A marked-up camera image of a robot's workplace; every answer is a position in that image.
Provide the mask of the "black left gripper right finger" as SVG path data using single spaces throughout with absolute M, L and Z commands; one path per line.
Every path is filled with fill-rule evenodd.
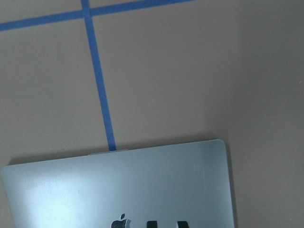
M 176 228 L 189 228 L 187 221 L 177 221 Z

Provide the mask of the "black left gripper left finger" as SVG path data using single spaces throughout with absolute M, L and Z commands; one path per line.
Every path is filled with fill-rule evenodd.
M 158 228 L 158 222 L 156 220 L 150 220 L 146 223 L 147 228 Z

